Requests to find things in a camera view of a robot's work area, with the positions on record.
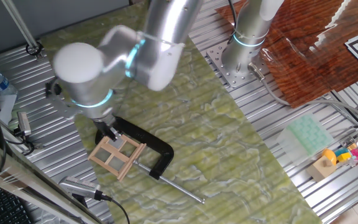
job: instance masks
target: silver tool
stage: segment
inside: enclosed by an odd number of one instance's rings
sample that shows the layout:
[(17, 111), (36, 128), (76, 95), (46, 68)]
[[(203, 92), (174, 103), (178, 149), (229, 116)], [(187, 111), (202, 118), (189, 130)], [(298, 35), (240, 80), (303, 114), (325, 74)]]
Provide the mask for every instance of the silver tool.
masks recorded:
[(79, 180), (74, 177), (65, 177), (59, 181), (59, 185), (68, 193), (80, 196), (95, 198), (95, 194), (100, 190), (100, 185), (88, 181)]
[[(134, 161), (134, 164), (138, 165), (140, 168), (142, 168), (143, 170), (150, 172), (150, 168), (148, 168), (147, 166), (141, 164), (139, 161)], [(164, 176), (160, 176), (160, 180), (165, 181), (167, 184), (171, 185), (172, 187), (180, 190), (181, 192), (189, 195), (190, 197), (194, 198), (197, 202), (204, 204), (205, 203), (205, 198), (199, 198), (197, 196), (195, 196), (193, 193), (189, 192), (188, 190), (184, 189), (183, 187), (180, 187), (179, 185), (175, 184), (174, 182), (172, 182), (171, 180), (168, 180), (166, 177)]]

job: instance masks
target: gray cable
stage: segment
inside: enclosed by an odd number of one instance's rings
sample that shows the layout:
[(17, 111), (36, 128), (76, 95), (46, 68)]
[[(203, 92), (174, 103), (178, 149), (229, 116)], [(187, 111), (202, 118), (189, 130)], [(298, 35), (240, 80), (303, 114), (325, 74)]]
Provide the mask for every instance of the gray cable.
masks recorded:
[(287, 106), (290, 105), (289, 102), (280, 99), (278, 96), (276, 96), (276, 94), (274, 94), (272, 89), (270, 89), (270, 87), (267, 85), (266, 80), (262, 80), (262, 83), (264, 84), (264, 86), (265, 86), (266, 90), (268, 91), (268, 93), (274, 98), (274, 100), (276, 100), (277, 102), (279, 102), (281, 104), (287, 105)]
[[(290, 105), (289, 102), (280, 99), (278, 96), (276, 96), (276, 94), (273, 93), (273, 91), (270, 89), (270, 87), (267, 85), (267, 82), (265, 80), (262, 80), (262, 83), (264, 84), (264, 86), (266, 87), (266, 90), (268, 91), (268, 93), (274, 98), (274, 100), (276, 100), (277, 102), (283, 104), (283, 105)], [(306, 105), (312, 105), (312, 104), (318, 104), (318, 103), (328, 103), (328, 104), (332, 104), (332, 105), (337, 105), (337, 106), (342, 106), (345, 107), (347, 109), (349, 109), (351, 112), (355, 113), (358, 115), (358, 110), (339, 101), (335, 101), (335, 100), (313, 100), (310, 102), (305, 103)]]

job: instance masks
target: wooden block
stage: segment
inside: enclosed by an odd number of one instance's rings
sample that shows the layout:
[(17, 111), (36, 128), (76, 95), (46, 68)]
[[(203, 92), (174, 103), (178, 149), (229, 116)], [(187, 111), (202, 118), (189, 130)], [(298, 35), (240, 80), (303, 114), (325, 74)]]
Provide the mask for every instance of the wooden block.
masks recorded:
[(307, 172), (314, 178), (316, 182), (324, 180), (336, 170), (336, 166), (332, 165), (332, 162), (323, 156), (318, 159), (314, 164), (307, 168)]
[(350, 146), (347, 147), (348, 150), (353, 150), (353, 149), (357, 149), (357, 145), (355, 143), (351, 144)]

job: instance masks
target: mounting plate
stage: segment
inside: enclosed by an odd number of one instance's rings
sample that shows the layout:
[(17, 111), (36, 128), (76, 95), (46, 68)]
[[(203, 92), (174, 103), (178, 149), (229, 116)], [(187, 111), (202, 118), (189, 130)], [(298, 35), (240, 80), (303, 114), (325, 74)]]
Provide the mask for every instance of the mounting plate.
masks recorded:
[[(215, 45), (214, 47), (211, 47), (207, 50), (207, 56), (211, 59), (215, 67), (222, 73), (222, 77), (227, 81), (227, 83), (233, 88), (237, 88), (255, 79), (256, 76), (252, 72), (230, 73), (224, 68), (224, 65), (222, 63), (222, 52), (226, 48), (226, 46), (227, 43), (222, 42), (218, 45)], [(262, 58), (258, 57), (253, 63), (264, 75), (270, 73)]]

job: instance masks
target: toy pieces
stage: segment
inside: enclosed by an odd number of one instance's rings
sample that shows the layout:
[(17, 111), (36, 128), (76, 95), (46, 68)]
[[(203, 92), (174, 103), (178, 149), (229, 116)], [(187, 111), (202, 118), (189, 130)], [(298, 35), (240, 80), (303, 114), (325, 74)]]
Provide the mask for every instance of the toy pieces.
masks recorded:
[(306, 171), (314, 178), (316, 182), (324, 180), (336, 170), (330, 159), (326, 156), (318, 159), (314, 164), (309, 166)]
[(322, 156), (326, 156), (333, 163), (333, 165), (336, 165), (336, 155), (334, 151), (330, 149), (324, 149)]
[(350, 146), (347, 147), (348, 150), (353, 150), (353, 149), (357, 149), (357, 145), (355, 143), (351, 144)]
[(340, 155), (347, 153), (347, 152), (349, 152), (349, 151), (346, 148), (341, 148), (341, 149), (338, 149), (337, 151), (335, 151), (335, 156), (339, 157)]
[[(95, 161), (99, 165), (101, 165), (106, 170), (110, 171), (110, 173), (117, 176), (118, 181), (122, 181), (125, 175), (128, 173), (129, 169), (132, 167), (135, 159), (139, 157), (143, 149), (146, 147), (146, 144), (138, 144), (134, 140), (128, 138), (125, 135), (121, 136), (122, 143), (120, 143), (120, 146), (114, 147), (112, 144), (110, 144), (110, 138), (109, 137), (103, 137), (102, 140), (99, 142), (99, 144), (93, 149), (91, 154), (88, 157), (88, 160)], [(130, 157), (125, 156), (120, 152), (122, 147), (125, 145), (125, 143), (129, 143), (136, 147), (135, 151), (132, 153)], [(110, 156), (107, 158), (106, 162), (103, 162), (102, 160), (98, 159), (96, 157), (96, 153), (100, 150), (104, 149), (108, 153), (110, 153)], [(120, 161), (122, 161), (124, 164), (121, 166), (119, 170), (112, 167), (110, 162), (113, 158), (117, 158)]]
[(347, 152), (347, 153), (344, 153), (344, 154), (341, 154), (340, 156), (338, 156), (338, 161), (339, 162), (346, 162), (351, 157), (352, 157), (352, 155)]

